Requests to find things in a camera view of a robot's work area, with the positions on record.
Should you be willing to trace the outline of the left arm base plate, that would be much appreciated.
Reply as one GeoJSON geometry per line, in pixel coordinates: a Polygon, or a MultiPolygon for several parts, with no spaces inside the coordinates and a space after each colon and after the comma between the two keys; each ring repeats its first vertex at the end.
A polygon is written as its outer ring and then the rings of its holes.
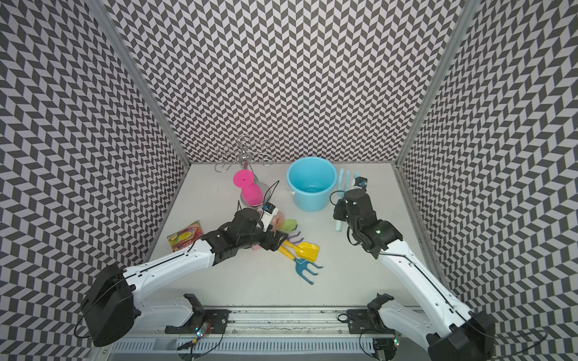
{"type": "Polygon", "coordinates": [[[165,334],[196,335],[206,323],[208,325],[207,331],[210,330],[211,334],[222,335],[227,329],[230,313],[229,309],[194,311],[191,318],[183,326],[167,326],[165,334]]]}

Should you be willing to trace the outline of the purple rake pink handle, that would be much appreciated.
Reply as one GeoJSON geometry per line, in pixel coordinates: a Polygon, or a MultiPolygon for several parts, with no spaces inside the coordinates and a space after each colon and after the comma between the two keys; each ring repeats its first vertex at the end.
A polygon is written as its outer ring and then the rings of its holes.
{"type": "Polygon", "coordinates": [[[301,242],[304,241],[304,237],[301,236],[301,232],[298,232],[296,234],[288,236],[286,241],[292,243],[293,245],[299,245],[301,242]]]}

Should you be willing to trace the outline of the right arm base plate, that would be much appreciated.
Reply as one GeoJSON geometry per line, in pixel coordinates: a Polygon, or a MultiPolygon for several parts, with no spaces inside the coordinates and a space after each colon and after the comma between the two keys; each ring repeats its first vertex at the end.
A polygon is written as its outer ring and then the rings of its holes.
{"type": "Polygon", "coordinates": [[[352,335],[394,335],[395,329],[386,327],[375,310],[348,309],[346,323],[352,335]]]}

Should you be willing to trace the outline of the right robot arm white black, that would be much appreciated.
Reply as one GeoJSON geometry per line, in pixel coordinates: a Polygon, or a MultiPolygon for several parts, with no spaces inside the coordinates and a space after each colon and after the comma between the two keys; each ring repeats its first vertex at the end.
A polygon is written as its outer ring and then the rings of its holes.
{"type": "Polygon", "coordinates": [[[432,360],[488,360],[493,355],[495,319],[474,312],[428,270],[398,229],[381,220],[364,188],[342,194],[334,219],[348,225],[352,245],[360,246],[403,283],[423,314],[387,293],[367,305],[375,331],[392,329],[425,349],[432,360]]]}

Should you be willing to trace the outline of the light blue toy fork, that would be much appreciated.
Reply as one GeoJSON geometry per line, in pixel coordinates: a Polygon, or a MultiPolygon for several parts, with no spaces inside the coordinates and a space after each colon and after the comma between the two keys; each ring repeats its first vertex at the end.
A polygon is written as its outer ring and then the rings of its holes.
{"type": "Polygon", "coordinates": [[[334,216],[336,217],[335,230],[337,232],[341,232],[343,230],[343,220],[346,217],[347,191],[352,187],[355,188],[356,178],[359,176],[360,173],[358,171],[351,173],[349,170],[344,170],[344,168],[340,169],[337,190],[337,194],[340,196],[340,198],[338,199],[334,209],[334,216]]]}

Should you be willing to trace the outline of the yellow toy shovel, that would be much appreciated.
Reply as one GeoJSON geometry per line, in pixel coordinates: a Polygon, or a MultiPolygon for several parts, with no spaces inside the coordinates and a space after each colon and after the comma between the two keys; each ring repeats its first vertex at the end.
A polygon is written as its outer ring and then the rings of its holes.
{"type": "Polygon", "coordinates": [[[301,242],[298,245],[295,245],[289,241],[284,241],[282,245],[294,250],[298,257],[313,263],[317,260],[320,251],[319,246],[308,242],[301,242]]]}

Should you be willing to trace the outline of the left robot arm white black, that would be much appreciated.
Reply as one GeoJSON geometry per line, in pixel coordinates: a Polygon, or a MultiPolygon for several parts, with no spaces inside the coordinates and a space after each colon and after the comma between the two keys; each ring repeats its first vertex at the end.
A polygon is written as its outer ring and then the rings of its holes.
{"type": "Polygon", "coordinates": [[[194,334],[205,309],[192,293],[179,301],[149,303],[147,297],[180,278],[228,260],[255,245],[278,251],[287,233],[266,225],[252,208],[237,211],[232,221],[204,234],[192,245],[157,260],[130,266],[106,266],[94,278],[81,303],[86,337],[104,347],[132,329],[162,328],[168,334],[194,334]]]}

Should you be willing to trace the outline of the blue rake yellow handle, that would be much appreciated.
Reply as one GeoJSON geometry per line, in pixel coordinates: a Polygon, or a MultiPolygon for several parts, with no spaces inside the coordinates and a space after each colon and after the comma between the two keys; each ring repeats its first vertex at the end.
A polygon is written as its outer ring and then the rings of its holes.
{"type": "Polygon", "coordinates": [[[318,275],[317,272],[313,272],[309,266],[313,266],[316,269],[322,269],[322,266],[318,266],[313,262],[310,262],[308,260],[305,259],[301,259],[295,255],[293,255],[288,249],[286,249],[284,246],[281,246],[278,250],[279,252],[281,252],[283,255],[285,255],[287,258],[289,258],[290,260],[295,262],[295,270],[296,273],[304,280],[306,281],[308,284],[313,285],[314,283],[307,278],[307,276],[304,275],[305,272],[310,273],[310,275],[318,275]]]}

